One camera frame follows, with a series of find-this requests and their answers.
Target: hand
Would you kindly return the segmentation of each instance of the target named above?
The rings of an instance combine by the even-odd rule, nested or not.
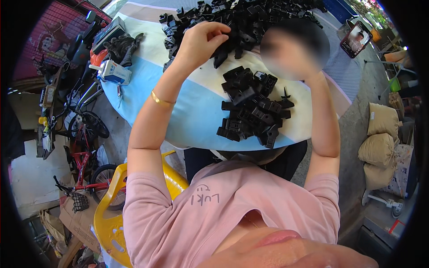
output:
[[[225,41],[231,28],[219,22],[203,21],[185,32],[179,51],[172,64],[189,75],[209,60],[213,52]]]

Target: red bicycle frame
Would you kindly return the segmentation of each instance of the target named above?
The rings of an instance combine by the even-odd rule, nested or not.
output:
[[[110,179],[110,178],[108,178],[109,182],[83,185],[83,177],[84,177],[83,172],[85,170],[86,164],[87,164],[89,157],[91,155],[92,155],[92,152],[81,152],[81,153],[71,154],[71,156],[75,159],[76,165],[79,169],[78,184],[77,184],[77,186],[73,187],[74,190],[87,190],[90,188],[94,188],[97,190],[106,190],[110,186],[110,182],[112,181],[112,179]],[[124,193],[127,192],[125,187],[120,189],[120,191],[124,192]]]

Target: phone screen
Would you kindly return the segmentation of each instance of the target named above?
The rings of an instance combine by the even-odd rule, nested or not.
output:
[[[341,48],[349,57],[355,58],[371,39],[372,33],[365,25],[358,21],[341,41]]]

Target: gold bracelet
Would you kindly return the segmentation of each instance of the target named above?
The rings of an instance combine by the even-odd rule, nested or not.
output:
[[[164,106],[164,107],[167,107],[167,108],[172,108],[176,103],[171,103],[171,102],[166,102],[165,100],[160,100],[156,95],[155,95],[155,92],[152,90],[152,92],[151,92],[151,97],[152,97],[152,99],[156,102],[156,103],[158,103],[158,104],[160,104],[160,105],[162,105],[162,106]]]

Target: pink wall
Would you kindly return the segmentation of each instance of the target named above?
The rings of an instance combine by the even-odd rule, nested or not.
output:
[[[85,16],[68,6],[53,2],[30,34],[16,65],[13,80],[41,75],[32,57],[40,60],[44,55],[46,63],[63,65],[68,61],[66,54],[70,45],[88,26]]]

